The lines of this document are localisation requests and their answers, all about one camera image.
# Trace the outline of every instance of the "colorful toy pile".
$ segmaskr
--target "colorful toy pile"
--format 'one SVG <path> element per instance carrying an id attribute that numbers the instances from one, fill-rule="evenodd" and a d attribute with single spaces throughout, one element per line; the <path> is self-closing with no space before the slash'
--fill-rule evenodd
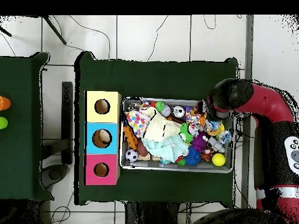
<path id="1" fill-rule="evenodd" d="M 149 104 L 142 98 L 140 105 L 128 107 L 125 119 L 129 162 L 150 160 L 151 154 L 164 165 L 197 166 L 210 160 L 215 166 L 225 164 L 224 144 L 232 136 L 221 121 L 207 118 L 204 101 L 194 107 L 172 107 L 162 101 Z"/>

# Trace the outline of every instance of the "green table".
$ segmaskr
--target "green table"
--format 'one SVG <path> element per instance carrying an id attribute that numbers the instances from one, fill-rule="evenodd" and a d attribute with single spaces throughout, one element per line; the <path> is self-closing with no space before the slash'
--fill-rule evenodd
<path id="1" fill-rule="evenodd" d="M 12 102 L 0 111 L 8 119 L 8 126 L 0 130 L 0 199 L 52 199 L 39 183 L 40 74 L 48 58 L 46 52 L 0 58 L 0 95 Z"/>
<path id="2" fill-rule="evenodd" d="M 121 170 L 115 186 L 83 185 L 85 90 L 118 91 L 122 97 L 198 100 L 226 78 L 235 78 L 237 60 L 225 62 L 135 62 L 94 60 L 82 52 L 75 61 L 76 202 L 173 201 L 223 202 L 232 206 L 233 173 Z"/>

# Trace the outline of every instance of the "soccer ball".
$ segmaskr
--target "soccer ball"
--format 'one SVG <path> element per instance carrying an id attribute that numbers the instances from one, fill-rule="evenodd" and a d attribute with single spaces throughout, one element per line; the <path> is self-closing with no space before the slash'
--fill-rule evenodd
<path id="1" fill-rule="evenodd" d="M 126 160 L 128 162 L 135 162 L 138 159 L 138 152 L 135 149 L 129 149 L 126 152 Z"/>

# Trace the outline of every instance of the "wooden block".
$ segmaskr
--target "wooden block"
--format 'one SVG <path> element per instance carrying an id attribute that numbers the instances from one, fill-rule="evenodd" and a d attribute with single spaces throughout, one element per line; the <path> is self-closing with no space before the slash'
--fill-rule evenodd
<path id="1" fill-rule="evenodd" d="M 115 155 L 119 152 L 119 124 L 88 122 L 86 135 L 86 154 Z"/>
<path id="2" fill-rule="evenodd" d="M 87 91 L 87 122 L 119 123 L 121 95 L 118 92 Z"/>
<path id="3" fill-rule="evenodd" d="M 138 160 L 150 160 L 151 159 L 151 155 L 150 155 L 150 153 L 148 153 L 146 156 L 141 156 L 141 155 L 139 155 L 138 156 Z"/>
<path id="4" fill-rule="evenodd" d="M 119 156 L 86 155 L 85 185 L 115 186 L 120 175 Z"/>
<path id="5" fill-rule="evenodd" d="M 160 157 L 157 157 L 157 156 L 153 156 L 152 157 L 152 160 L 160 160 L 161 158 Z"/>

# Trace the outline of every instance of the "yellow ball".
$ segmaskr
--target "yellow ball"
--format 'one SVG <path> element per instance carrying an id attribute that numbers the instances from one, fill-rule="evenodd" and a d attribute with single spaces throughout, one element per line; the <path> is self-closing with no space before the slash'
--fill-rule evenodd
<path id="1" fill-rule="evenodd" d="M 220 153 L 216 153 L 215 155 L 213 155 L 212 157 L 212 162 L 215 166 L 217 167 L 221 167 L 224 165 L 225 163 L 225 157 L 223 154 Z"/>

